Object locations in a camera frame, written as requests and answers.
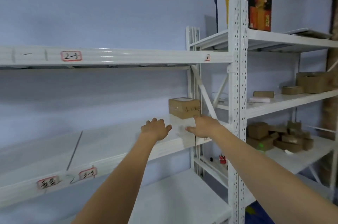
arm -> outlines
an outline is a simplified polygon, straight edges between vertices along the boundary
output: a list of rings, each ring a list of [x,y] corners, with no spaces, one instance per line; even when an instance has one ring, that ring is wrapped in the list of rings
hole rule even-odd
[[[278,163],[246,144],[219,122],[195,116],[197,137],[210,137],[230,160],[256,200],[275,223],[336,223],[338,208]]]
[[[171,125],[163,119],[147,121],[135,145],[92,195],[72,224],[127,224],[139,192],[143,173],[156,141],[164,139]]]

small red object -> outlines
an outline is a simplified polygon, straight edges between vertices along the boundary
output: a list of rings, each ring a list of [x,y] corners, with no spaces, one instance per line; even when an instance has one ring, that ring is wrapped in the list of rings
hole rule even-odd
[[[224,155],[219,156],[219,163],[220,164],[226,164],[226,157]]]

finger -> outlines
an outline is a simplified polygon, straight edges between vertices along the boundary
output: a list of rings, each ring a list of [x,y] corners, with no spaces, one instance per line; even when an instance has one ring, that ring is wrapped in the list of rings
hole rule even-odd
[[[186,131],[195,134],[196,128],[195,128],[195,127],[187,126],[187,127],[186,127]]]
[[[167,131],[171,131],[172,127],[171,127],[171,124],[169,124],[167,127],[166,127]]]

right hand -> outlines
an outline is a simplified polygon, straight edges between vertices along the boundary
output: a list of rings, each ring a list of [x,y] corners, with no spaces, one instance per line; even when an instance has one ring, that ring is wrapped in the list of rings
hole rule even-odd
[[[206,115],[194,115],[195,127],[186,127],[188,132],[193,133],[196,137],[209,138],[212,137],[213,132],[223,127],[218,120]]]

label sticker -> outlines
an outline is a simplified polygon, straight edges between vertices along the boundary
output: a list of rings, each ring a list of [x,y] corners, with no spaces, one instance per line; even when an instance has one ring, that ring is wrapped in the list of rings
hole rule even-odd
[[[48,177],[41,179],[37,182],[37,187],[39,189],[49,188],[51,186],[57,185],[60,182],[59,176]]]
[[[81,51],[61,51],[61,60],[64,62],[81,61]]]
[[[95,177],[95,175],[97,175],[97,168],[96,167],[93,167],[93,168],[90,168],[88,170],[84,170],[82,172],[79,172],[80,180],[87,179],[87,178],[90,178],[90,177]]]

